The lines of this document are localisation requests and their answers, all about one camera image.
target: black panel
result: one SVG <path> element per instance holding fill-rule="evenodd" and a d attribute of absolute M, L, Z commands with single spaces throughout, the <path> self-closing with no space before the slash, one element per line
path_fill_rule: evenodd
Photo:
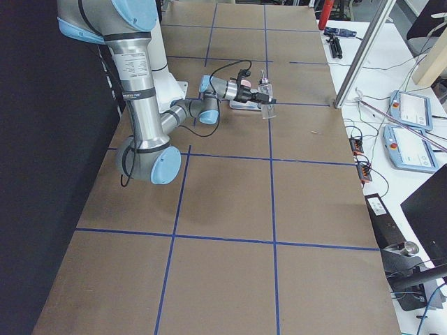
<path fill-rule="evenodd" d="M 402 211 L 435 265 L 447 260 L 447 165 L 441 167 L 402 204 Z"/>
<path fill-rule="evenodd" d="M 0 1 L 0 28 L 0 334 L 30 334 L 118 113 L 98 57 L 59 33 L 55 0 Z"/>

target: light blue cap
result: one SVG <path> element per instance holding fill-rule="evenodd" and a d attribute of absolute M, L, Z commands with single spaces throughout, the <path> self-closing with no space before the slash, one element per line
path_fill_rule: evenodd
<path fill-rule="evenodd" d="M 200 83 L 200 87 L 199 87 L 198 91 L 200 93 L 205 92 L 209 85 L 210 85 L 210 77 L 209 77 L 209 75 L 202 76 L 202 82 Z"/>
<path fill-rule="evenodd" d="M 176 147 L 164 149 L 157 157 L 151 171 L 151 182 L 153 184 L 169 184 L 177 176 L 182 164 L 182 156 Z"/>
<path fill-rule="evenodd" d="M 112 0 L 121 17 L 138 31 L 151 31 L 159 14 L 154 0 Z"/>
<path fill-rule="evenodd" d="M 75 40 L 81 40 L 82 42 L 105 44 L 102 36 L 68 23 L 60 17 L 58 17 L 57 20 L 59 21 L 59 30 L 63 35 L 74 38 Z"/>
<path fill-rule="evenodd" d="M 200 113 L 200 115 L 198 116 L 198 120 L 203 124 L 215 124 L 218 117 L 219 112 L 217 112 L 216 110 L 206 110 Z"/>

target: white label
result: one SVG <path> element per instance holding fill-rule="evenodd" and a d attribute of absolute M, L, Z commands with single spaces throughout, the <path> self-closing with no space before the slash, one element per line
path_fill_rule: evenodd
<path fill-rule="evenodd" d="M 404 164 L 426 167 L 432 166 L 424 142 L 418 136 L 403 128 L 394 128 L 393 130 Z"/>
<path fill-rule="evenodd" d="M 115 63 L 121 80 L 149 77 L 149 66 L 144 52 L 116 54 Z"/>
<path fill-rule="evenodd" d="M 426 126 L 427 118 L 425 114 L 425 100 L 423 98 L 409 94 L 400 95 L 400 118 L 402 120 Z"/>
<path fill-rule="evenodd" d="M 369 205 L 371 206 L 374 213 L 379 216 L 386 214 L 385 207 L 383 207 L 382 203 L 380 202 L 380 199 L 378 198 L 368 198 Z"/>

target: white desk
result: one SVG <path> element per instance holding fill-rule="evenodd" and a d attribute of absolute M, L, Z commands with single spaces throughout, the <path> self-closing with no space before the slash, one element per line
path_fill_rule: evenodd
<path fill-rule="evenodd" d="M 339 21 L 329 21 L 327 24 L 328 27 L 337 27 L 337 28 L 345 28 L 357 31 L 357 36 L 362 38 L 365 35 L 365 32 L 368 28 L 367 22 L 339 22 Z M 326 57 L 328 59 L 328 63 L 330 63 L 330 72 L 332 76 L 332 80 L 334 82 L 335 90 L 338 91 L 342 85 L 342 82 L 348 72 L 348 66 L 340 66 L 338 64 L 351 64 L 358 47 L 360 46 L 361 41 L 356 38 L 340 38 L 340 44 L 342 46 L 343 58 L 342 59 L 333 59 L 330 55 L 330 49 L 328 44 L 326 43 L 327 36 L 321 34 L 321 39 L 323 41 L 323 46 L 325 48 Z M 406 47 L 405 42 L 402 40 L 399 32 L 396 30 L 394 24 L 387 23 L 382 29 L 379 38 L 374 44 L 372 51 L 370 52 L 367 62 L 365 63 L 365 67 L 370 68 L 388 68 L 390 66 L 394 66 L 397 64 L 401 64 L 406 60 L 412 57 L 410 51 Z M 410 60 L 405 64 L 398 66 L 396 68 L 392 68 L 389 70 L 372 70 L 372 69 L 362 69 L 360 75 L 356 81 L 355 87 L 359 88 L 364 95 L 373 96 L 376 98 L 384 98 L 389 96 L 391 92 L 396 89 L 401 88 L 404 90 L 405 85 L 404 79 L 406 75 L 411 71 L 415 64 L 414 60 Z M 413 80 L 410 80 L 408 84 L 408 90 L 419 89 L 422 87 L 418 87 L 414 84 Z M 433 115 L 439 116 L 447 116 L 442 108 L 441 104 L 437 100 L 431 89 L 425 89 L 422 91 L 415 92 L 417 94 L 421 94 L 424 96 L 428 96 L 431 100 L 432 104 L 432 113 Z M 353 100 L 357 97 L 357 93 L 352 91 L 349 94 L 349 100 Z M 386 111 L 388 108 L 387 100 L 373 100 L 371 98 L 364 98 L 365 101 L 370 103 L 371 105 L 379 108 L 380 110 Z M 368 110 L 366 107 L 360 107 L 362 119 L 366 122 L 371 123 L 376 128 L 379 127 L 382 122 L 381 115 L 373 115 L 371 110 Z M 375 134 L 375 130 L 369 127 L 367 124 L 360 121 L 360 115 L 358 111 L 358 107 L 356 103 L 347 103 L 342 108 L 343 116 L 346 119 L 350 119 L 355 122 L 355 126 L 361 129 L 363 135 L 366 134 Z M 353 123 L 349 120 L 345 120 L 345 124 L 353 125 Z M 347 128 L 347 133 L 350 134 L 352 128 Z M 447 137 L 447 121 L 443 121 L 441 119 L 434 119 L 434 130 L 433 133 Z M 443 141 L 434 137 L 434 140 L 442 144 L 443 146 L 447 145 L 447 141 Z M 373 137 L 366 137 L 363 140 L 363 148 L 365 150 L 365 155 L 368 158 L 372 157 L 373 154 Z M 436 153 L 435 154 L 440 166 L 447 163 L 447 154 L 444 153 Z M 431 174 L 420 173 L 420 172 L 407 172 L 403 170 L 396 170 L 391 162 L 388 160 L 386 156 L 386 152 L 383 146 L 383 138 L 381 132 L 377 139 L 376 146 L 374 148 L 374 160 L 373 160 L 373 168 L 379 171 L 384 177 L 388 180 L 390 184 L 390 190 L 388 194 L 383 197 L 383 201 L 390 211 L 391 215 L 395 219 L 397 225 L 399 226 L 402 234 L 409 241 L 414 241 L 419 244 L 418 239 L 416 238 L 413 230 L 410 228 L 408 221 L 406 220 L 402 210 L 400 208 L 400 204 L 410 195 L 412 194 L 424 181 L 426 181 Z M 364 194 L 372 194 L 378 193 L 382 195 L 386 190 L 386 183 L 380 178 L 379 175 L 373 172 L 372 175 L 373 182 L 366 184 L 363 190 Z M 418 254 L 423 260 L 428 260 L 424 250 Z M 446 287 L 443 289 L 443 293 L 447 295 Z M 396 314 L 399 320 L 399 324 L 402 332 L 406 332 L 409 334 L 416 334 L 418 324 L 420 322 L 419 319 L 416 318 L 416 315 L 422 315 L 422 310 L 405 312 L 400 308 L 400 305 L 397 301 L 394 301 Z M 428 319 L 424 321 L 424 326 L 421 331 L 421 334 L 445 334 L 447 332 L 447 304 L 444 304 L 444 309 L 442 310 L 430 310 L 427 314 Z"/>

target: red cylinder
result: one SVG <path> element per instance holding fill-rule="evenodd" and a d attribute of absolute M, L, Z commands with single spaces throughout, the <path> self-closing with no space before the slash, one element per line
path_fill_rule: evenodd
<path fill-rule="evenodd" d="M 320 22 L 318 23 L 318 29 L 324 30 L 326 23 L 328 23 L 330 11 L 334 5 L 334 0 L 325 0 L 323 5 L 323 12 L 320 15 Z"/>

